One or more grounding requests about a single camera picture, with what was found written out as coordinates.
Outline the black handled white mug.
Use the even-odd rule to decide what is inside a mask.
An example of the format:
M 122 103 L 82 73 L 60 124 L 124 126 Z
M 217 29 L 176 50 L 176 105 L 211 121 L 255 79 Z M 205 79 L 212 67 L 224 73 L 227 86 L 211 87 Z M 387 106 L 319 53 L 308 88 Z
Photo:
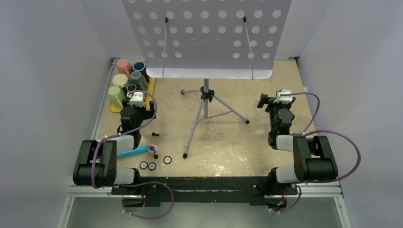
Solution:
M 137 86 L 135 84 L 129 84 L 126 87 L 126 90 L 128 93 L 133 93 L 137 89 Z

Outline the pink mug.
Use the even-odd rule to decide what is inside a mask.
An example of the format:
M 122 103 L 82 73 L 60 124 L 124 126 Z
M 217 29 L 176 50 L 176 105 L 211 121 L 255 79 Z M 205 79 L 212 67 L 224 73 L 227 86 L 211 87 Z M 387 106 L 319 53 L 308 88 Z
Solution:
M 118 60 L 117 64 L 117 71 L 120 74 L 125 74 L 128 78 L 130 78 L 131 73 L 133 72 L 132 65 L 126 59 Z

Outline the dark blue mug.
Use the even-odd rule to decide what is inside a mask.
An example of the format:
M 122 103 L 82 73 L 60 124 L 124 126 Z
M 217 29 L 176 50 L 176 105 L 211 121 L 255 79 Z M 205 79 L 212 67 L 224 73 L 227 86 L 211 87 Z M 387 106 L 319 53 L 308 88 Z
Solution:
M 149 83 L 149 76 L 146 72 L 146 64 L 144 61 L 136 61 L 132 64 L 132 69 L 133 71 L 138 71 L 140 73 L 142 73 L 147 81 L 147 83 Z

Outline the cream beige mug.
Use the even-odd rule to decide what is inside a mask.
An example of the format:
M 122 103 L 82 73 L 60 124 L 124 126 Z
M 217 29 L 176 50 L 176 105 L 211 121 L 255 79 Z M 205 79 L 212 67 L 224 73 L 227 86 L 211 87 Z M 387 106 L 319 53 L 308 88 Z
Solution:
M 126 88 L 129 85 L 129 78 L 126 74 L 117 74 L 112 78 L 113 86 Z

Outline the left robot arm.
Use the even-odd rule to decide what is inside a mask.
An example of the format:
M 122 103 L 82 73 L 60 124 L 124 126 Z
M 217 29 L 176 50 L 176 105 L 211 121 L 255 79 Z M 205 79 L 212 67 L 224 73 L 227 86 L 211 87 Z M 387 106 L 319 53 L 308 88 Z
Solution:
M 73 182 L 77 186 L 94 188 L 123 185 L 129 194 L 137 194 L 142 187 L 136 168 L 118 168 L 117 158 L 125 152 L 139 148 L 144 120 L 155 118 L 154 102 L 146 107 L 125 104 L 120 111 L 121 125 L 117 134 L 100 141 L 84 140 L 81 143 L 73 170 Z

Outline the light green mug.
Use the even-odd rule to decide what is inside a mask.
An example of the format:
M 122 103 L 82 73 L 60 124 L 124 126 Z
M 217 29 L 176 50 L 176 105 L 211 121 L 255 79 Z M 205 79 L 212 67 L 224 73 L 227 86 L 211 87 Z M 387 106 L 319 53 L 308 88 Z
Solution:
M 123 109 L 123 107 L 124 107 L 123 101 L 127 99 L 127 96 L 121 87 L 118 87 L 115 85 L 110 87 L 108 89 L 108 95 L 109 95 L 110 102 L 115 107 L 120 107 L 121 109 Z

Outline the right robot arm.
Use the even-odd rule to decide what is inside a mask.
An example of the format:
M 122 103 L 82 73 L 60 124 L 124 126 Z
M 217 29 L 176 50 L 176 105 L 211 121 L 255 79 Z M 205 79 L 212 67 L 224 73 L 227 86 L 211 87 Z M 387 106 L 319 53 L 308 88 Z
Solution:
M 273 168 L 267 188 L 279 193 L 286 184 L 300 181 L 333 181 L 338 176 L 338 167 L 325 136 L 293 136 L 290 128 L 295 118 L 291 112 L 294 97 L 269 97 L 261 94 L 257 107 L 269 113 L 270 131 L 268 144 L 274 150 L 291 152 L 293 163 Z

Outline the grey teal mug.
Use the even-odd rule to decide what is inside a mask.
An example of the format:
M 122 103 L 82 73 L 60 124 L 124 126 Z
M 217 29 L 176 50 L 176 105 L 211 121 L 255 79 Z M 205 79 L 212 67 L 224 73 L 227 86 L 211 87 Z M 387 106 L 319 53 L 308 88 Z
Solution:
M 133 71 L 130 75 L 131 83 L 136 85 L 137 90 L 147 91 L 149 88 L 145 76 L 140 71 Z

